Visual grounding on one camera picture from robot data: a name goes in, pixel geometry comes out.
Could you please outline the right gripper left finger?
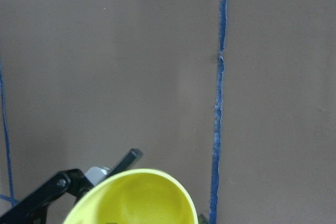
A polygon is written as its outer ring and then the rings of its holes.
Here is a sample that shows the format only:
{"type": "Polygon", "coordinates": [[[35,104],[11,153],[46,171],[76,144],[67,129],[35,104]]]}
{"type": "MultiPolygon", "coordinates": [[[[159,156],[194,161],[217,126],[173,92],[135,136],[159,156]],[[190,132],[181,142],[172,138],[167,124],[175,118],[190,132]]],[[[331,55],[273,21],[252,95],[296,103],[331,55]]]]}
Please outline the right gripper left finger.
{"type": "Polygon", "coordinates": [[[142,156],[139,149],[132,148],[113,168],[94,166],[86,173],[77,168],[57,172],[5,212],[1,216],[1,223],[46,223],[49,206],[62,195],[71,194],[78,202],[107,178],[130,169],[142,156]]]}

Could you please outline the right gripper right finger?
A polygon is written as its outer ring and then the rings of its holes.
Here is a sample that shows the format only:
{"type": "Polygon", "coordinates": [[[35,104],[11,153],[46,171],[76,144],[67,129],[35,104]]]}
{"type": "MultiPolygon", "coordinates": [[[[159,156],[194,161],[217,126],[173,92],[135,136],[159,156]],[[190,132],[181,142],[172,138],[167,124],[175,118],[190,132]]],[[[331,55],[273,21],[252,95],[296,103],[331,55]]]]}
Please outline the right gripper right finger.
{"type": "Polygon", "coordinates": [[[200,214],[197,219],[198,224],[207,224],[207,218],[203,214],[200,214]]]}

